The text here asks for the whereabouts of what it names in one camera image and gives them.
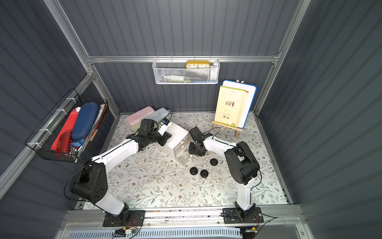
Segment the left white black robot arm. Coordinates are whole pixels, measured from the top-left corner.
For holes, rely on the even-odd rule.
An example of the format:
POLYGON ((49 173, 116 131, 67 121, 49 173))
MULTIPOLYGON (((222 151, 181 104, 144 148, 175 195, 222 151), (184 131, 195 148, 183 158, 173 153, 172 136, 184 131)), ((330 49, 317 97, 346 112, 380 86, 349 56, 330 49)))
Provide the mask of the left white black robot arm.
POLYGON ((126 137, 112 149, 92 157, 70 179, 72 194, 91 202, 112 216, 119 216, 128 206, 117 199, 108 189, 108 173, 128 157, 143 151, 148 145, 158 143, 163 146, 172 135, 166 132, 171 121, 163 118, 160 122, 143 119, 140 128, 126 137))

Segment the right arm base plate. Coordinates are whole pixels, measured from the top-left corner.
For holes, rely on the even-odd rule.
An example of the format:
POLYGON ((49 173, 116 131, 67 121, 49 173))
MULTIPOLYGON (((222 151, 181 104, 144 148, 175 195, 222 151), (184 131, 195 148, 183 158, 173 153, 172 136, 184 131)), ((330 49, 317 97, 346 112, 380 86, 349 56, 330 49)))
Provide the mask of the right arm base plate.
POLYGON ((263 214, 259 207, 246 211, 241 208, 223 208, 220 214, 225 224, 260 224, 264 222, 263 214))

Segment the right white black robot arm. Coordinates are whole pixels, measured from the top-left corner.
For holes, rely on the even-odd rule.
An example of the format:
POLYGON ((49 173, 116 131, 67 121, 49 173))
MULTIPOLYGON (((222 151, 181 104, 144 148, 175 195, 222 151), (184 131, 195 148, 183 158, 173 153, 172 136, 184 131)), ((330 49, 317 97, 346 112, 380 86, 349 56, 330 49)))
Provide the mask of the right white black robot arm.
POLYGON ((255 210, 252 190, 261 183, 256 178, 261 175, 260 164, 252 153, 248 144, 227 142, 216 138, 209 131, 201 132, 198 127, 189 131, 192 142, 189 154, 204 156, 208 151, 225 157, 231 177, 238 184, 236 211, 247 216, 255 210))

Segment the black earphone case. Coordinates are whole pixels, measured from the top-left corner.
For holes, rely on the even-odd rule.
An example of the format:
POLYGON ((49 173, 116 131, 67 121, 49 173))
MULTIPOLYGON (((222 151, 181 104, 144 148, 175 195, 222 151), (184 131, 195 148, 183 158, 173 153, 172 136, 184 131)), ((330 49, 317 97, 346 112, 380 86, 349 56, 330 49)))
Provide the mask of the black earphone case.
POLYGON ((218 165, 218 160, 217 160, 216 158, 212 158, 212 159, 210 160, 210 164, 211 164, 212 166, 217 166, 217 165, 218 165))
POLYGON ((190 168, 190 174, 191 175, 197 175, 198 174, 198 169, 196 167, 190 168))
POLYGON ((200 172, 200 175, 201 175, 201 177, 202 178, 207 178, 208 177, 208 175, 209 175, 209 172, 207 171, 207 170, 202 170, 201 172, 200 172))

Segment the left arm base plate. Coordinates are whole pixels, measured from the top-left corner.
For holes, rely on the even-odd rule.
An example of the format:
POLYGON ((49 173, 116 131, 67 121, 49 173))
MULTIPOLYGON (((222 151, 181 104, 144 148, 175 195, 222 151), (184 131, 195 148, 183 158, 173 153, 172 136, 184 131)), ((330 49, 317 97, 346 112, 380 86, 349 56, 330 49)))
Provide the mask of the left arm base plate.
POLYGON ((109 213, 105 214, 102 226, 108 227, 141 227, 145 218, 144 210, 133 210, 122 212, 120 215, 115 216, 109 213))

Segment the white drawer cabinet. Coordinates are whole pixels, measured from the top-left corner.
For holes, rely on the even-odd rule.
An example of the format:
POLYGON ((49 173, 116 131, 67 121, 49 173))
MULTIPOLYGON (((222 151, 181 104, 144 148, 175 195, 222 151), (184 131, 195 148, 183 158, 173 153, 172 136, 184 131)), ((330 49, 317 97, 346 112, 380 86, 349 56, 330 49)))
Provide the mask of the white drawer cabinet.
POLYGON ((167 140, 164 146, 161 146, 161 149, 170 157, 176 159, 187 149, 190 143, 189 132, 179 125, 170 122, 166 133, 172 136, 167 140))

